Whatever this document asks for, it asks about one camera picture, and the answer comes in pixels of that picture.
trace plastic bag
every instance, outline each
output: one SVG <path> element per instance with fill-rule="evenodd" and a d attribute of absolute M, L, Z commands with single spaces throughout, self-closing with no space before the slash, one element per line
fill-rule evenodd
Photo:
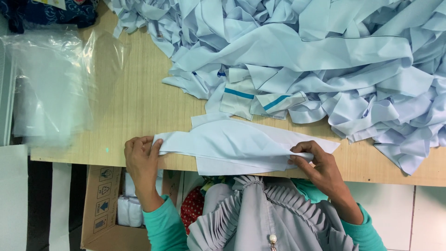
<path fill-rule="evenodd" d="M 84 44 L 73 25 L 37 26 L 0 38 L 17 67 L 13 134 L 26 136 L 32 146 L 66 147 L 74 134 L 91 130 L 91 106 L 99 91 L 98 51 L 112 48 L 107 64 L 113 71 L 107 74 L 113 80 L 123 70 L 129 52 L 111 34 L 97 30 Z M 113 86 L 111 81 L 107 89 Z"/>

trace woman's right hand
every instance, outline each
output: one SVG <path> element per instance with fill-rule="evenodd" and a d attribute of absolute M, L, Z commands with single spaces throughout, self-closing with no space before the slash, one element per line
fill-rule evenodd
<path fill-rule="evenodd" d="M 335 157 L 326 153 L 315 141 L 300 142 L 290 149 L 294 153 L 308 152 L 314 155 L 312 167 L 300 156 L 292 155 L 288 164 L 296 164 L 309 180 L 331 199 L 341 219 L 348 223 L 361 225 L 363 215 L 351 196 L 350 190 L 342 180 Z"/>

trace printed icon on box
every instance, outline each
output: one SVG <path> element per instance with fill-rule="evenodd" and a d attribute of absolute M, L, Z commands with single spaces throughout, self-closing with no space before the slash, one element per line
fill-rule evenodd
<path fill-rule="evenodd" d="M 110 208 L 110 199 L 106 199 L 103 201 L 99 201 L 98 203 L 96 203 L 96 207 L 95 207 L 95 216 L 98 216 L 102 213 L 105 213 L 108 211 L 108 209 Z"/>
<path fill-rule="evenodd" d="M 101 168 L 101 172 L 99 174 L 99 181 L 110 180 L 112 177 L 113 177 L 112 167 Z"/>
<path fill-rule="evenodd" d="M 93 233 L 97 233 L 101 231 L 102 229 L 107 227 L 107 219 L 108 215 L 105 215 L 99 219 L 95 220 L 94 226 L 93 226 Z"/>
<path fill-rule="evenodd" d="M 112 183 L 106 183 L 98 186 L 98 199 L 110 195 Z"/>

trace gray hijab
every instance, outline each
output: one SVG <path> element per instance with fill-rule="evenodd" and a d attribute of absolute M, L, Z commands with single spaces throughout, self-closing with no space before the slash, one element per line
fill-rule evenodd
<path fill-rule="evenodd" d="M 290 179 L 240 176 L 206 193 L 203 215 L 189 226 L 191 251 L 358 251 L 328 201 L 305 201 Z"/>

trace blue stripe on fabric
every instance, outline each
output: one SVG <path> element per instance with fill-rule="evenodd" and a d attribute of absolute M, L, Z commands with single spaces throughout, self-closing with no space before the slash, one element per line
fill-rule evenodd
<path fill-rule="evenodd" d="M 264 106 L 263 109 L 265 109 L 265 111 L 266 111 L 266 110 L 270 109 L 271 107 L 277 105 L 280 101 L 284 100 L 287 97 L 289 97 L 289 95 L 282 95 L 282 96 L 278 97 L 276 100 L 274 100 L 273 102 Z"/>
<path fill-rule="evenodd" d="M 254 95 L 247 94 L 247 93 L 244 93 L 244 92 L 239 92 L 239 91 L 232 90 L 232 89 L 229 89 L 229 88 L 225 88 L 224 92 L 230 93 L 230 94 L 234 94 L 234 95 L 240 96 L 242 98 L 254 99 Z"/>

